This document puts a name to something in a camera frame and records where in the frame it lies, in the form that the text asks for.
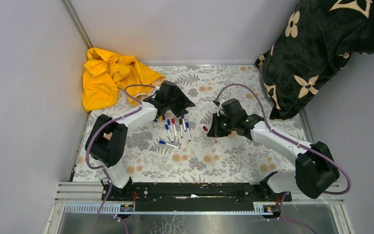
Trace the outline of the blue marker black eraser cap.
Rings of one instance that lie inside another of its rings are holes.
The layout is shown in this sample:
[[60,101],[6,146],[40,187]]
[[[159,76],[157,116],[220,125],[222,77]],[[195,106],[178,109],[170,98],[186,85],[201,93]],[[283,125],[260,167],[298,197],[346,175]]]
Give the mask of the blue marker black eraser cap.
[[186,122],[185,122],[184,116],[181,117],[181,123],[182,123],[183,130],[186,132],[187,127],[186,127]]

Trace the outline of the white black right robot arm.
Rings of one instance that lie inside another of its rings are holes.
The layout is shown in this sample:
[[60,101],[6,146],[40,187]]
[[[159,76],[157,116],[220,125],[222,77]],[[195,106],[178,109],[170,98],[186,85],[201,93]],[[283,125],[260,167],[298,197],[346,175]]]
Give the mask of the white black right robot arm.
[[284,192],[299,191],[316,199],[340,177],[326,144],[301,141],[271,127],[257,114],[249,115],[235,98],[225,101],[212,115],[208,137],[226,137],[236,132],[279,153],[294,165],[288,172],[273,172],[260,184],[260,194],[271,201]]

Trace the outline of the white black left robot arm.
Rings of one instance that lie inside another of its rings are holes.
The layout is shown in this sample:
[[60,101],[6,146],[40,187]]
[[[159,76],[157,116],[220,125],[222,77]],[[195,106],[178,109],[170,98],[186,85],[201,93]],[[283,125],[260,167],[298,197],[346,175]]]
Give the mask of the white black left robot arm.
[[167,111],[176,117],[188,113],[195,104],[173,82],[164,81],[156,92],[143,101],[130,96],[138,106],[115,117],[100,115],[85,144],[85,160],[90,169],[102,169],[108,182],[114,186],[113,194],[119,200],[131,196],[131,177],[124,168],[122,157],[127,134],[148,122],[157,120]]

